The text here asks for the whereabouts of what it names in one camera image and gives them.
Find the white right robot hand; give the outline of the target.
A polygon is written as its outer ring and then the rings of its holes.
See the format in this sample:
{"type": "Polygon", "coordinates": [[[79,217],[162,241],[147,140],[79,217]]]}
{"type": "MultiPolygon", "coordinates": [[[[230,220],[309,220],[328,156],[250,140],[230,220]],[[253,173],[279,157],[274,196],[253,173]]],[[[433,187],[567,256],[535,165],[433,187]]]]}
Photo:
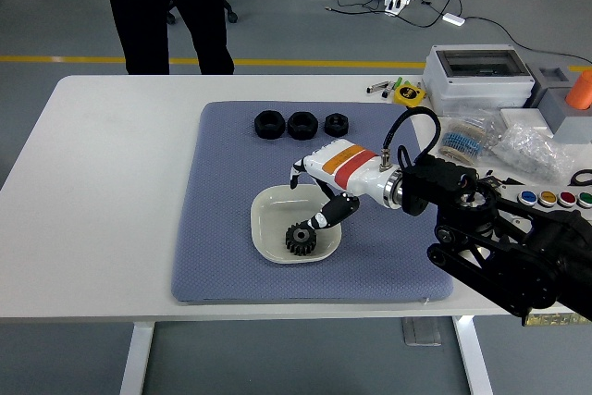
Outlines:
{"type": "Polygon", "coordinates": [[[378,204],[401,207],[402,173],[398,166],[359,144],[337,139],[295,162],[290,187],[299,176],[308,174],[329,198],[322,209],[302,222],[301,228],[332,228],[359,208],[359,198],[367,195],[378,204]]]}

